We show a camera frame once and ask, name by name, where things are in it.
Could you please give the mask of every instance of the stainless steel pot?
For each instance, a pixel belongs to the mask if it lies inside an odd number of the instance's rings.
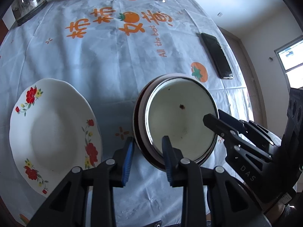
[[[14,0],[12,10],[18,26],[34,17],[46,4],[46,0]]]

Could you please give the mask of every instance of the black smartphone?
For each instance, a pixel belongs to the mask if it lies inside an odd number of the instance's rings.
[[[214,61],[220,78],[233,79],[234,75],[230,69],[226,56],[218,42],[218,40],[211,35],[201,33],[202,39],[209,50],[209,53]]]

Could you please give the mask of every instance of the tablecloth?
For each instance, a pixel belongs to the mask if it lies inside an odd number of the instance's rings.
[[[218,77],[202,32],[218,39],[234,79]],[[173,72],[195,76],[219,109],[237,119],[253,119],[234,54],[194,0],[48,0],[31,20],[13,26],[0,47],[0,195],[13,217],[24,224],[21,218],[30,219],[45,199],[20,175],[9,144],[10,115],[28,86],[42,78],[72,84],[95,113],[106,160],[132,134],[134,103],[143,87]],[[225,156],[219,138],[203,166],[223,165],[234,176]],[[181,221],[182,188],[171,188],[166,174],[137,147],[129,182],[114,189],[114,202],[118,227]]]

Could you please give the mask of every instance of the floral plate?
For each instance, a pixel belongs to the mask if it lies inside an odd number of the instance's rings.
[[[94,113],[69,83],[41,79],[14,106],[9,141],[28,184],[48,196],[74,167],[96,167],[102,142]]]

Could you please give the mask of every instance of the table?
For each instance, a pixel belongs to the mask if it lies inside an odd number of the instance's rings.
[[[201,41],[202,32],[219,40],[233,80],[218,77]],[[232,50],[194,0],[48,0],[34,18],[11,28],[0,56],[0,195],[22,224],[20,214],[30,219],[44,197],[15,166],[9,120],[23,90],[41,78],[67,81],[88,100],[101,131],[102,160],[112,157],[132,134],[131,118],[140,91],[166,73],[195,76],[219,109],[237,119],[253,120],[246,84]],[[219,138],[204,166],[223,165],[234,176],[225,155]],[[138,148],[129,182],[114,190],[114,202],[118,227],[181,221],[182,188],[171,188],[166,174],[150,165]]]

